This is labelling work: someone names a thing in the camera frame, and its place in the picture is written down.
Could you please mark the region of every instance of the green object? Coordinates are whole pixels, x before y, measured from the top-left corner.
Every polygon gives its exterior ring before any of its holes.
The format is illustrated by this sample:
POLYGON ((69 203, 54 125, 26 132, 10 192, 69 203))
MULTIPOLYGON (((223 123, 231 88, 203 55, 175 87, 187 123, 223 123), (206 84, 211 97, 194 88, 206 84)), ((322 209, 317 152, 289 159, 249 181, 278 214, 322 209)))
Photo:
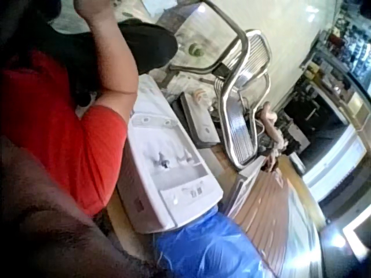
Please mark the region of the green object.
POLYGON ((188 49, 188 53, 194 57, 201 57, 205 54, 205 52, 196 42, 190 45, 190 48, 188 49))

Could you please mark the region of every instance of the red shirt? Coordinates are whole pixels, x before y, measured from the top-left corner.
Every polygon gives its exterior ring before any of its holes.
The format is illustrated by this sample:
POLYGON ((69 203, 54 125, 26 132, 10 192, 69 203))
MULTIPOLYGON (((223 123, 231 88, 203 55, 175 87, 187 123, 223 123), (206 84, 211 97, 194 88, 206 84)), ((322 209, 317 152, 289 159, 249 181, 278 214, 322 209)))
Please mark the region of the red shirt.
POLYGON ((65 68, 41 52, 0 71, 1 133, 35 155, 88 215, 105 207, 118 179, 127 125, 95 105, 80 120, 65 68))

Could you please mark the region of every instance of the metal chair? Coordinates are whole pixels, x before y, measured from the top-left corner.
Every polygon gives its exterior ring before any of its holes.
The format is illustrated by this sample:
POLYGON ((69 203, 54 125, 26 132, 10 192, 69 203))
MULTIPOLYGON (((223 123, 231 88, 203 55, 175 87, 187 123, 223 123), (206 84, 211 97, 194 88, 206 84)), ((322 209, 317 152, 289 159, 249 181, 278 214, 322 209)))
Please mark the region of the metal chair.
POLYGON ((203 0, 237 34, 221 56, 206 68, 169 65, 171 72, 193 74, 214 74, 214 89, 219 98, 219 116, 223 132, 224 147, 230 162, 237 169, 244 169, 257 155, 257 128, 255 114, 270 91, 271 81, 267 68, 272 59, 271 49, 265 36, 259 30, 243 31, 222 10, 209 0, 203 0), (240 92, 252 81, 264 77, 266 86, 261 99, 249 111, 250 131, 243 116, 243 102, 240 92))

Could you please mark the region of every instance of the plastic cover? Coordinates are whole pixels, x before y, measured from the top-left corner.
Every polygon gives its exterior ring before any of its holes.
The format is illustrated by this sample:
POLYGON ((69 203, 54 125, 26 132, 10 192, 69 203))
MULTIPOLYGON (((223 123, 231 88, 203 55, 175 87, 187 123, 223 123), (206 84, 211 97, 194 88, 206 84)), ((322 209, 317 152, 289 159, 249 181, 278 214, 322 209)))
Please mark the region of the plastic cover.
POLYGON ((263 277, 263 263, 240 228, 211 209, 185 227, 155 236, 160 266, 176 277, 263 277))

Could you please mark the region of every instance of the hand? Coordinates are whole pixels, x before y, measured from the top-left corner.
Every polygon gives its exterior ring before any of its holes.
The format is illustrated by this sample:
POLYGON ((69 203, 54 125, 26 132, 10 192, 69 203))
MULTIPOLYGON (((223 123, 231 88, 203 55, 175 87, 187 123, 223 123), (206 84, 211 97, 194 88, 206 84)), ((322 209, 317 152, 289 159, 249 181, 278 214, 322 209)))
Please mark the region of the hand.
POLYGON ((74 0, 74 6, 89 25, 115 18, 110 0, 74 0))

